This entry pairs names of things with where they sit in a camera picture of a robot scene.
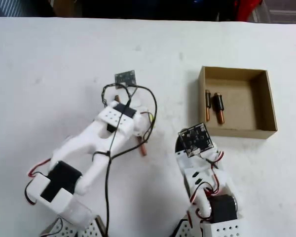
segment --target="copper battery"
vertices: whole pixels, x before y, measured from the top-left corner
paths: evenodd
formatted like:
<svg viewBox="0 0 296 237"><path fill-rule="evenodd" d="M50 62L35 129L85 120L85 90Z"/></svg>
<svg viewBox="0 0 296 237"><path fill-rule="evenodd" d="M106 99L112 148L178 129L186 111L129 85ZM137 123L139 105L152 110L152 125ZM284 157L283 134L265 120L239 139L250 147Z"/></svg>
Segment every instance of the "copper battery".
<svg viewBox="0 0 296 237"><path fill-rule="evenodd" d="M211 104L211 93L209 90L205 91L205 103L206 103L206 122L209 121L209 109L212 107Z"/></svg>
<svg viewBox="0 0 296 237"><path fill-rule="evenodd" d="M223 111L224 111L224 106L222 102L222 95L219 93L215 93L213 97L214 105L215 105L215 110L217 113L217 119L219 124L224 124L225 119L223 117Z"/></svg>

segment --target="open cardboard box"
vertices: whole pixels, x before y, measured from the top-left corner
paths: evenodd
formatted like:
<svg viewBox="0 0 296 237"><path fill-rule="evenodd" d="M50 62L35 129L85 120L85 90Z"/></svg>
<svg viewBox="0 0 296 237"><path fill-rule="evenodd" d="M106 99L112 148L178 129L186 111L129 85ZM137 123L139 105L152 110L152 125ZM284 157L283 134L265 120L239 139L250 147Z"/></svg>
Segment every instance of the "open cardboard box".
<svg viewBox="0 0 296 237"><path fill-rule="evenodd" d="M202 67L199 75L200 122L212 136L266 139L277 131L267 71ZM212 102L206 122L205 90L222 95L224 124L219 124Z"/></svg>

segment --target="circuit board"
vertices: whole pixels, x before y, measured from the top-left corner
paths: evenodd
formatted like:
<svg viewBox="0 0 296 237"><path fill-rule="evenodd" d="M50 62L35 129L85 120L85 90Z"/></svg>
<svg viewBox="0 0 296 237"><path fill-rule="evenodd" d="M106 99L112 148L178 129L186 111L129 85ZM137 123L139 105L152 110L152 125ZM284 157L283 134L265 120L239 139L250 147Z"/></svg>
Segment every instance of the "circuit board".
<svg viewBox="0 0 296 237"><path fill-rule="evenodd" d="M136 85L135 71L128 71L124 73L115 74L115 83L123 84L124 86ZM116 89L122 88L122 86L117 85Z"/></svg>
<svg viewBox="0 0 296 237"><path fill-rule="evenodd" d="M185 129L178 134L188 157L214 147L204 123Z"/></svg>

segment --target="white table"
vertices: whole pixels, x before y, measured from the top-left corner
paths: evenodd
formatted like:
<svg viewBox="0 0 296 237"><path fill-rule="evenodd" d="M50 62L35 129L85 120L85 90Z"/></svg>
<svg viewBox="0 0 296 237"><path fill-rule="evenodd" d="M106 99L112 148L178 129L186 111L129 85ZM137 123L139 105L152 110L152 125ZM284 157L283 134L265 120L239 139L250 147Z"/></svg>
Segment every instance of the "white table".
<svg viewBox="0 0 296 237"><path fill-rule="evenodd" d="M110 236L168 236L188 207L173 152L177 132L198 122L202 65L268 70L279 131L214 141L245 201L246 236L296 236L296 25L57 18L0 18L0 236L36 236L54 220L26 203L27 171L82 131L102 87L132 69L159 113L148 156L113 162ZM104 174L84 201L105 222Z"/></svg>

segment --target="hole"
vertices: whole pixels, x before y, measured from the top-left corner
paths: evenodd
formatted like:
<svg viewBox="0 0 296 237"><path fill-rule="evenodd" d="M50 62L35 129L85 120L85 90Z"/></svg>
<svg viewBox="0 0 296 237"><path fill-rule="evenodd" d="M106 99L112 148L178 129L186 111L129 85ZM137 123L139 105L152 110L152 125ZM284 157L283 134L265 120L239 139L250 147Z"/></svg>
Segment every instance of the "hole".
<svg viewBox="0 0 296 237"><path fill-rule="evenodd" d="M199 184L200 182L202 182L202 179L196 180L195 184Z"/></svg>
<svg viewBox="0 0 296 237"><path fill-rule="evenodd" d="M199 174L199 172L195 172L192 177L195 178L197 175Z"/></svg>

